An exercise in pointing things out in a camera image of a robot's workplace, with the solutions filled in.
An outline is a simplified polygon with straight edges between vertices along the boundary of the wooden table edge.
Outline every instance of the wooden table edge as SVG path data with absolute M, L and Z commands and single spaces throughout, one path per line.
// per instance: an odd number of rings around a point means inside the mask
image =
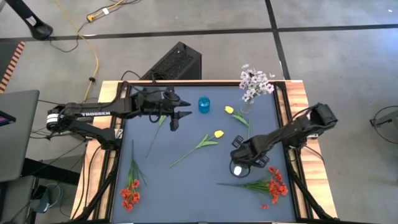
M 104 81 L 101 86 L 101 91 L 99 93 L 99 102 L 109 102 L 112 101 L 113 98 L 116 96 L 116 91 L 118 89 L 118 84 L 123 81 L 119 80 L 109 80 L 109 81 Z M 133 84 L 150 84 L 152 83 L 151 80 L 129 80 L 129 83 Z M 239 83 L 240 80 L 159 80 L 156 81 L 159 84 L 169 84 L 169 83 Z M 305 93 L 304 85 L 302 80 L 271 80 L 271 82 L 285 82 L 286 87 L 287 87 L 287 92 L 288 92 L 288 97 L 289 97 L 289 104 L 290 104 L 290 109 L 292 111 L 292 114 L 297 112 L 299 108 L 303 109 L 308 107 L 308 100 L 307 100 L 307 95 Z M 282 110 L 282 118 L 284 120 L 284 123 L 287 122 L 287 117 L 286 114 L 284 113 L 284 104 L 282 97 L 279 97 L 279 104 Z M 97 126 L 99 128 L 108 128 L 109 125 L 111 124 L 111 117 L 110 116 L 102 116 L 102 117 L 95 117 L 93 121 L 93 125 Z M 316 151 L 320 152 L 319 144 L 318 141 L 310 141 L 308 143 L 311 148 L 315 149 Z M 99 143 L 94 140 L 90 141 L 87 144 L 86 148 L 86 157 L 85 157 L 85 170 L 82 170 L 82 172 L 85 172 L 85 179 L 88 177 L 88 163 L 90 162 L 91 158 L 93 157 L 93 153 L 95 149 L 99 146 Z M 94 196 L 94 194 L 97 192 L 98 189 L 98 184 L 99 184 L 99 179 L 100 179 L 100 173 L 102 170 L 103 166 L 103 161 L 104 161 L 104 151 L 99 150 L 97 154 L 95 155 L 95 158 L 93 160 L 93 165 L 90 170 L 90 189 L 87 192 L 87 198 L 88 198 L 88 203 Z M 109 161 L 109 166 L 108 166 L 108 171 L 111 168 L 111 165 L 113 163 L 113 160 L 110 159 Z M 333 198 L 331 196 L 331 191 L 330 187 L 328 184 L 328 179 L 326 176 L 326 170 L 325 166 L 322 164 L 322 161 L 314 156 L 313 154 L 310 154 L 308 152 L 302 151 L 302 163 L 303 163 L 303 169 L 305 171 L 305 178 L 307 182 L 307 187 L 309 191 L 312 193 L 314 198 L 317 200 L 317 202 L 323 207 L 323 209 L 331 216 L 336 217 L 336 210 L 335 206 L 333 203 Z M 72 209 L 72 214 L 75 212 L 80 198 L 81 198 L 81 192 L 82 192 L 82 187 L 83 187 L 83 175 L 80 176 L 79 184 L 76 190 L 76 195 L 75 195 L 75 201 L 73 203 L 73 209 Z M 304 202 L 303 202 L 303 197 L 302 194 L 300 193 L 299 189 L 297 189 L 297 199 L 300 207 L 300 213 L 302 217 L 306 217 L 307 214 L 305 213 L 305 207 L 304 207 Z M 103 199 L 101 201 L 100 205 L 100 210 L 99 210 L 99 217 L 103 218 L 105 215 L 106 211 L 106 204 L 108 202 L 108 194 L 109 194 L 109 188 L 108 190 L 104 193 Z M 86 189 L 85 192 L 83 192 L 83 202 L 85 201 L 86 198 Z M 78 216 L 81 211 L 82 211 L 83 206 L 80 205 L 80 208 L 78 209 L 76 215 Z

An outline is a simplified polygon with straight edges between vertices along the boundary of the vase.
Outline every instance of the vase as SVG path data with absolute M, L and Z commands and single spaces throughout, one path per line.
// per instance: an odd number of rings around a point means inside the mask
M 254 98 L 251 98 L 247 102 L 244 102 L 241 106 L 241 113 L 242 114 L 248 114 L 254 106 Z

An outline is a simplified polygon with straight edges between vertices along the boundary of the yellow tulip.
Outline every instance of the yellow tulip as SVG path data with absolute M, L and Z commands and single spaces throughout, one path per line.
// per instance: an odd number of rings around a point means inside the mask
M 226 107 L 225 107 L 225 111 L 226 111 L 227 113 L 229 113 L 229 114 L 232 114 L 232 113 L 234 113 L 234 108 L 232 108 L 232 107 L 230 107 L 230 106 L 226 106 Z
M 214 137 L 216 137 L 216 138 L 221 138 L 223 135 L 224 135 L 224 132 L 222 130 L 214 132 Z

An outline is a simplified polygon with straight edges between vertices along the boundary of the black box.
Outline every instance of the black box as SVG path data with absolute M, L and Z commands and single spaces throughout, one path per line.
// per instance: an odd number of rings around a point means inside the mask
M 201 53 L 178 42 L 141 80 L 201 80 Z

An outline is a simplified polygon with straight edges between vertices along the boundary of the white flower bunch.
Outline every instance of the white flower bunch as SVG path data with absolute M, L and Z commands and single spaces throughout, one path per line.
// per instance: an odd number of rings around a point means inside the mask
M 245 102 L 252 101 L 256 96 L 265 95 L 274 91 L 274 86 L 269 83 L 267 74 L 262 71 L 256 71 L 255 68 L 250 69 L 248 64 L 243 65 L 242 69 L 242 81 L 239 84 L 239 88 L 242 90 L 245 88 L 248 89 L 243 95 L 242 100 Z M 275 75 L 271 73 L 269 76 L 271 78 L 275 77 Z

